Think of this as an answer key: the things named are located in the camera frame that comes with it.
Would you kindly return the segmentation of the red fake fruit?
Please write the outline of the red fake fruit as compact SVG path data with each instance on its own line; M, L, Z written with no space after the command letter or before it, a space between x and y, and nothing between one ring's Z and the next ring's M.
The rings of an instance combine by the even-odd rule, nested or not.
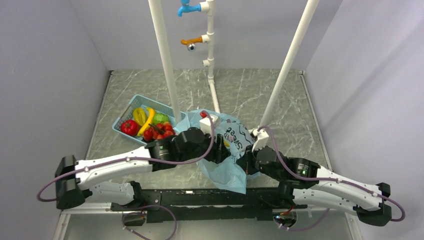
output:
M174 135L176 135L176 132L173 126L170 122L165 121L164 123L149 124L149 127L142 134L142 139L150 143Z

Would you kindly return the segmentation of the light blue plastic bag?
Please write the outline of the light blue plastic bag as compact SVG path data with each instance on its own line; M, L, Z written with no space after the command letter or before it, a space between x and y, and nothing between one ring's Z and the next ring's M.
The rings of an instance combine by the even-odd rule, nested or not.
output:
M205 112L214 121L215 144L206 158L199 160L197 165L218 189L245 194L247 181L261 174L246 171L245 167L237 164L237 160L246 154L247 148L252 147L256 140L238 118L207 109L187 112L186 117L176 125L177 129L180 131L189 127L200 129L201 121L206 117Z

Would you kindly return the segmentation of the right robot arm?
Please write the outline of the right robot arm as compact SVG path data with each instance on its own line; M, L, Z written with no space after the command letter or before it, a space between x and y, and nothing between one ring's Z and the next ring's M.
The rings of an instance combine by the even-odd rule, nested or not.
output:
M392 208L385 203L390 186L350 180L305 158L286 157L266 146L248 150L236 161L248 175L261 173L278 181L271 199L274 208L317 206L339 210L368 225L383 227L392 219Z

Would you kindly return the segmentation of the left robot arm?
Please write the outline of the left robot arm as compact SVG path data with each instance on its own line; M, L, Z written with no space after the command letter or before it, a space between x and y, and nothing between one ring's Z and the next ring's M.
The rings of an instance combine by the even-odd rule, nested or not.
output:
M74 155L64 156L54 174L56 208L68 210L85 202L106 201L137 210L145 200L141 185L136 181L111 183L111 179L167 170L195 159L220 164L229 156L222 134L211 136L196 127L110 157L76 160Z

